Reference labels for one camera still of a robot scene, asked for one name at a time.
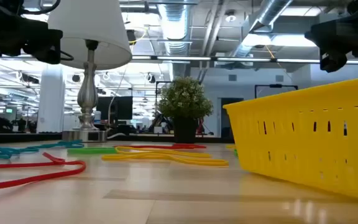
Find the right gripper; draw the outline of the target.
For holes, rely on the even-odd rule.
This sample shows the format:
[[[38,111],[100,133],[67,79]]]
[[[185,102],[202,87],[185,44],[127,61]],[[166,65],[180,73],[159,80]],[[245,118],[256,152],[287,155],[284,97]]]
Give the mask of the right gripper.
[[[315,24],[305,38],[319,48],[320,69],[335,72],[345,66],[349,52],[358,58],[358,17]]]

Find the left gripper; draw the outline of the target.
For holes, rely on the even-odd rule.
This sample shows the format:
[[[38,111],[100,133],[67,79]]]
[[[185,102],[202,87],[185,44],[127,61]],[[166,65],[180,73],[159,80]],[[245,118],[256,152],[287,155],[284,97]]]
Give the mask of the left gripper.
[[[47,29],[35,32],[27,37],[23,46],[25,53],[37,60],[49,64],[59,64],[61,61],[60,40],[63,32],[56,29]]]

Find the yellow slotted plastic bin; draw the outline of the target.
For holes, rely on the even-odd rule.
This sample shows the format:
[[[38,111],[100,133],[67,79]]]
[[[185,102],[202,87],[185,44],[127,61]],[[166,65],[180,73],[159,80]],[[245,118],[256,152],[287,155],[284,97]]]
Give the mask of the yellow slotted plastic bin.
[[[358,198],[358,78],[225,109],[243,169]]]

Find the white shade silver table lamp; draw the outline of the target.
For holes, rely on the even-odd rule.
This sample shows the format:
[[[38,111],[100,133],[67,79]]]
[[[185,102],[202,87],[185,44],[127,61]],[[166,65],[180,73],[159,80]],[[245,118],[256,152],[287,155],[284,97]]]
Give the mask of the white shade silver table lamp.
[[[132,60],[119,0],[61,0],[49,15],[48,26],[63,32],[61,49],[73,57],[61,64],[84,70],[77,97],[80,124],[62,132],[62,139],[105,142],[107,134],[94,126],[92,116],[98,103],[95,71],[118,68]]]

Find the black computer monitor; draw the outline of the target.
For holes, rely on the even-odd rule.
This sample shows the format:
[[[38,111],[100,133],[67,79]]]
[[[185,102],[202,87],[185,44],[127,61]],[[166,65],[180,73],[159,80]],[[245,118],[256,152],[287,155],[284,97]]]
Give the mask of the black computer monitor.
[[[99,97],[96,110],[101,112],[101,119],[120,120],[132,119],[133,97],[116,96],[116,97]]]

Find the long ceiling light strip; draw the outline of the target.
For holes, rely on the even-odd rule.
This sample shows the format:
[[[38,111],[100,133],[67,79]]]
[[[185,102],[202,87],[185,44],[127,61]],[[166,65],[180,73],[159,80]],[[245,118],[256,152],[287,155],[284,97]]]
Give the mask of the long ceiling light strip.
[[[0,58],[11,60],[36,60],[31,55],[21,55],[18,57],[9,57],[6,55]],[[190,56],[158,56],[158,55],[135,55],[133,61],[169,61],[169,62],[259,62],[259,63],[308,63],[319,64],[317,59],[294,59],[294,58],[237,58],[237,57],[190,57]],[[348,60],[347,65],[358,65],[358,60]]]

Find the small potted plant black pot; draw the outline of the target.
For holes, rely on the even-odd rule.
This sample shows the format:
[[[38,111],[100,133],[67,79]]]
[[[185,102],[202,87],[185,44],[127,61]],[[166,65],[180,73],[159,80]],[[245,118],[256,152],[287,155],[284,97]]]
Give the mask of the small potted plant black pot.
[[[191,77],[179,77],[161,89],[159,112],[173,122],[176,143],[192,144],[204,117],[213,113],[213,103],[204,95],[204,87]]]

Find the silver ventilation duct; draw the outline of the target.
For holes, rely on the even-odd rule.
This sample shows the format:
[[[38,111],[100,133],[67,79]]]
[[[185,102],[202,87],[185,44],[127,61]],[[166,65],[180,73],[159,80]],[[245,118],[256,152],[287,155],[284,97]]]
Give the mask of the silver ventilation duct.
[[[188,28],[191,7],[183,0],[163,0],[158,11],[161,17],[163,37],[167,39],[165,48],[167,55],[188,55]]]
[[[263,0],[257,12],[248,15],[241,27],[241,41],[231,52],[231,57],[246,57],[255,45],[264,45],[263,38],[255,32],[270,33],[273,24],[293,0]]]

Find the black metal stand frame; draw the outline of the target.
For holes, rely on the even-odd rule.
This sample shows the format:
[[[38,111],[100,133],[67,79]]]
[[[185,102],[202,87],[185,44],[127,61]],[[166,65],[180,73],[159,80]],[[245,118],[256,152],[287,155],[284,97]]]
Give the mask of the black metal stand frame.
[[[158,97],[158,85],[163,83],[163,84],[166,84],[166,83],[171,83],[172,81],[156,81],[155,82],[155,105],[157,106],[157,97]]]
[[[257,89],[258,87],[269,87],[269,88],[294,88],[295,90],[299,90],[298,85],[282,85],[282,84],[269,84],[269,85],[254,85],[254,99],[258,98]]]

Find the black aluminium table frame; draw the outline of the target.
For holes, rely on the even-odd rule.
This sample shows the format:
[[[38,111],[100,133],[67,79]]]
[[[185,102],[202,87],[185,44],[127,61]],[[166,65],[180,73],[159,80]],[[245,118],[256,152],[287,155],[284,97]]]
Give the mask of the black aluminium table frame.
[[[0,134],[0,144],[14,142],[36,142],[36,141],[57,141],[61,140],[60,133],[42,133],[42,134],[25,134],[25,133],[5,133]],[[168,134],[139,134],[129,136],[118,136],[113,141],[135,141],[135,142],[175,142],[175,138]],[[234,143],[233,139],[217,138],[213,136],[196,137],[195,143]]]

